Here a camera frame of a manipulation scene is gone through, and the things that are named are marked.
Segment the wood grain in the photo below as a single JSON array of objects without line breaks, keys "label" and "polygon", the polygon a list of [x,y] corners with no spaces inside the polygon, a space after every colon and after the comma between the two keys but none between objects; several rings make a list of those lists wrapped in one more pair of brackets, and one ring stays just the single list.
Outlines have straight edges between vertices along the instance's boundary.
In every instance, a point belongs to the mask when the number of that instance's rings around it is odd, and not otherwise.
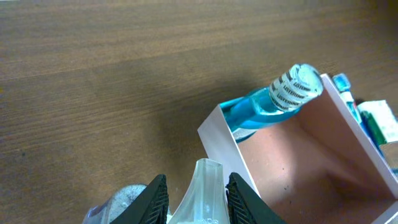
[{"label": "wood grain", "polygon": [[398,111],[397,36],[374,1],[0,2],[0,223],[81,223],[166,174],[174,211],[215,105],[291,65],[345,72]]}]

